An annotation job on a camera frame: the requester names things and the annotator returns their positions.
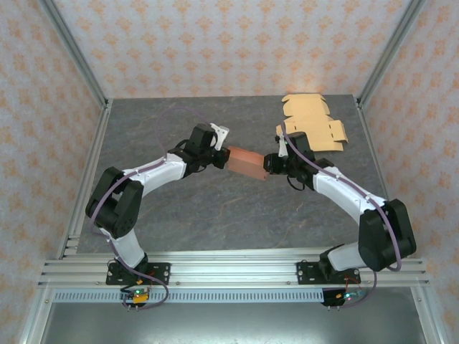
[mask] black mounting plate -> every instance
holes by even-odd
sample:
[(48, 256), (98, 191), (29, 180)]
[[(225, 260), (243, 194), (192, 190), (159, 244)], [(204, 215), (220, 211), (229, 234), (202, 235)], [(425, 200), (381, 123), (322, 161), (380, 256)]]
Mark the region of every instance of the black mounting plate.
[[(148, 263), (146, 273), (158, 280), (169, 284), (169, 277), (171, 276), (170, 263)], [(131, 274), (126, 270), (123, 265), (118, 262), (112, 262), (108, 265), (106, 285), (134, 285), (137, 282), (138, 276)], [(150, 285), (151, 281), (146, 279), (140, 285)]]
[[(302, 262), (296, 263), (296, 277), (299, 285), (344, 285), (346, 284), (346, 276), (351, 277), (361, 282), (360, 272), (358, 269), (347, 269), (344, 271), (335, 272), (327, 280), (322, 271), (318, 267), (318, 262)], [(350, 279), (350, 285), (356, 283)]]

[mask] cardboard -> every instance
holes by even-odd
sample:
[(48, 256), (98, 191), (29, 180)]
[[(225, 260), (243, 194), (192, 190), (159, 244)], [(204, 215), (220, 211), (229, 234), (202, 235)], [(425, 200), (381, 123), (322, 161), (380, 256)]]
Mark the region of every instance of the cardboard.
[[(331, 118), (325, 98), (319, 94), (286, 95), (283, 99), (284, 115), (287, 117), (287, 134), (303, 131), (308, 136), (313, 151), (342, 151), (343, 142), (348, 142), (344, 125)], [(281, 133), (280, 125), (276, 133)]]
[(266, 181), (268, 172), (263, 168), (264, 156), (238, 147), (230, 146), (228, 149), (228, 170)]

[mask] floor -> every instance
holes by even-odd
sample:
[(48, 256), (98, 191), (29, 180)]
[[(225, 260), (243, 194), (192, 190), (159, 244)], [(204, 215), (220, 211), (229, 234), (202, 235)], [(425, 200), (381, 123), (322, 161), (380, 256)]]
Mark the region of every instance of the floor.
[(58, 303), (49, 319), (43, 344), (426, 343), (409, 288), (378, 288), (340, 312), (319, 303), (166, 303), (145, 312)]
[[(278, 151), (275, 126), (285, 117), (282, 96), (194, 97), (115, 100), (95, 175), (110, 166), (133, 168), (161, 156), (154, 134), (157, 115), (172, 105), (188, 106), (231, 131), (226, 145), (263, 155)], [(383, 195), (376, 166), (351, 95), (329, 95), (331, 116), (344, 123), (349, 144), (327, 157), (350, 179)], [(167, 149), (188, 138), (199, 118), (177, 111), (163, 118)], [(166, 184), (143, 199), (136, 234), (147, 251), (325, 247), (357, 240), (353, 220), (326, 197), (298, 192), (285, 176), (258, 181), (211, 166), (203, 173)], [(79, 253), (109, 252), (84, 223)]]

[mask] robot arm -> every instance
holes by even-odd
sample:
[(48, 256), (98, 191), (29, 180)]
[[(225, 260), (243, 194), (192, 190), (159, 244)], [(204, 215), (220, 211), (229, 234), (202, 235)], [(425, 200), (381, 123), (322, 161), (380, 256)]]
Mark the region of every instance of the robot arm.
[[(123, 171), (114, 167), (104, 171), (87, 203), (86, 215), (93, 215), (101, 198), (116, 181), (133, 173), (114, 190), (95, 219), (97, 226), (129, 267), (145, 272), (148, 263), (148, 257), (140, 247), (133, 229), (141, 199), (160, 186), (200, 172), (210, 164), (222, 169), (230, 156), (229, 150), (222, 146), (228, 132), (229, 129), (213, 123), (198, 124), (194, 127), (190, 139), (171, 149), (165, 159), (163, 157)], [(164, 162), (160, 166), (148, 170), (148, 167), (158, 165), (162, 160)]]
[[(317, 170), (301, 160), (293, 149), (286, 144), (284, 137), (276, 137), (279, 142), (279, 153), (265, 156), (264, 168), (270, 174), (284, 174), (288, 178), (295, 178), (303, 187), (316, 191), (342, 208), (359, 225), (359, 241), (353, 244), (341, 245), (324, 252), (321, 255), (322, 273), (330, 277), (335, 272), (351, 268), (369, 267), (380, 271), (395, 263), (394, 245), (389, 238), (387, 228), (375, 206), (369, 202), (372, 199), (382, 208), (394, 230), (400, 255), (405, 258), (416, 250), (415, 238), (412, 233), (410, 219), (405, 205), (398, 199), (387, 201), (375, 196), (360, 186), (351, 182), (337, 167), (326, 159), (316, 161), (313, 151), (309, 147), (305, 133), (289, 134), (292, 144), (310, 161), (331, 172), (339, 179)], [(340, 179), (346, 179), (357, 187), (357, 192)]]

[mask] patterned wallpaper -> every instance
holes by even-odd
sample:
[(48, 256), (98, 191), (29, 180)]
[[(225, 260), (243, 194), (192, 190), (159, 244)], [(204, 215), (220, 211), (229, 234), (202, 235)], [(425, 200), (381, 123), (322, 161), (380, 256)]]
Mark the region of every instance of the patterned wallpaper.
[(0, 33), (0, 343), (18, 343), (100, 110), (37, 0), (2, 1)]
[(409, 0), (57, 0), (108, 97), (358, 95)]
[(406, 202), (459, 338), (459, 6), (427, 0), (366, 116), (391, 196)]

